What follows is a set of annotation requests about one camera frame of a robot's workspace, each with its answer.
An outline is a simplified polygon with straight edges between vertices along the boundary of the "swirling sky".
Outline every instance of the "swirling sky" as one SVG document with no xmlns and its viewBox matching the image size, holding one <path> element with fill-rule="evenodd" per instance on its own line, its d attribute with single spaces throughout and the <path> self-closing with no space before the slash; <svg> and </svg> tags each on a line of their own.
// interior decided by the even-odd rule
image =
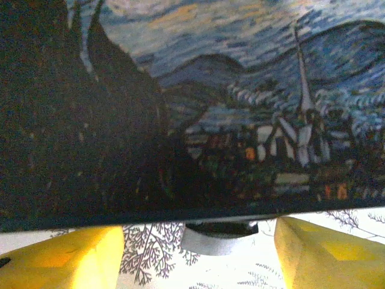
<svg viewBox="0 0 385 289">
<path fill-rule="evenodd" d="M 93 7 L 82 11 L 85 32 Z M 107 0 L 100 20 L 113 42 L 150 59 L 158 76 L 200 54 L 226 54 L 244 66 L 273 59 L 294 45 L 288 25 L 301 17 L 306 37 L 349 20 L 384 21 L 385 1 Z"/>
</svg>

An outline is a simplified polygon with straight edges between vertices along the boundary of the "church steeple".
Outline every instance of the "church steeple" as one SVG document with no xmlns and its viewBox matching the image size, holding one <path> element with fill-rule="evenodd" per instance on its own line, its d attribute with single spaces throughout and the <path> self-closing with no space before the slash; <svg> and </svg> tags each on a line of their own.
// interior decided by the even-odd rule
<svg viewBox="0 0 385 289">
<path fill-rule="evenodd" d="M 308 121 L 306 117 L 306 112 L 308 110 L 314 109 L 315 106 L 312 101 L 312 97 L 310 95 L 309 83 L 307 82 L 305 61 L 304 61 L 303 52 L 301 49 L 301 43 L 298 38 L 297 26 L 294 26 L 294 36 L 295 36 L 295 42 L 297 44 L 298 62 L 300 66 L 300 75 L 301 75 L 301 101 L 298 106 L 298 113 L 307 123 Z"/>
</svg>

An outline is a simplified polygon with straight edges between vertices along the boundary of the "canvas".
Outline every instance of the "canvas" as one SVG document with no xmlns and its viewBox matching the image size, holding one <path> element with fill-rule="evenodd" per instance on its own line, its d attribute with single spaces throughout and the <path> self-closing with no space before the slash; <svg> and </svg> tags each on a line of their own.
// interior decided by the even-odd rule
<svg viewBox="0 0 385 289">
<path fill-rule="evenodd" d="M 385 204 L 383 1 L 1 10 L 3 231 Z"/>
</svg>

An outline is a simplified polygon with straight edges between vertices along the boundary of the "white tablecloth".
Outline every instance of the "white tablecloth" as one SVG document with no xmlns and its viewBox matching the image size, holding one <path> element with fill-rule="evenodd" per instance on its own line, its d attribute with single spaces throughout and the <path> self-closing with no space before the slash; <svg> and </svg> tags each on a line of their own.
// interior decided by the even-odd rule
<svg viewBox="0 0 385 289">
<path fill-rule="evenodd" d="M 293 216 L 385 244 L 385 208 Z M 229 256 L 199 256 L 182 251 L 182 224 L 127 225 L 117 288 L 284 288 L 273 240 L 275 224 L 275 220 L 260 222 L 253 244 Z M 67 232 L 63 229 L 1 234 L 0 254 Z"/>
</svg>

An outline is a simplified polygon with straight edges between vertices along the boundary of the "church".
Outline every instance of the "church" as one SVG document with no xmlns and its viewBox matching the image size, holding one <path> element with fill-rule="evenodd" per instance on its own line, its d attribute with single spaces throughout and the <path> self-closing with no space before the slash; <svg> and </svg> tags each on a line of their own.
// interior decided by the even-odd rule
<svg viewBox="0 0 385 289">
<path fill-rule="evenodd" d="M 259 151 L 262 152 L 263 149 L 266 157 L 273 155 L 279 158 L 291 158 L 306 167 L 309 164 L 328 162 L 330 144 L 326 138 L 322 117 L 315 109 L 310 95 L 303 52 L 296 28 L 294 35 L 301 77 L 301 100 L 297 109 L 297 119 L 290 121 L 285 116 L 277 117 L 270 128 L 265 128 L 265 131 L 271 130 L 271 133 Z"/>
</svg>

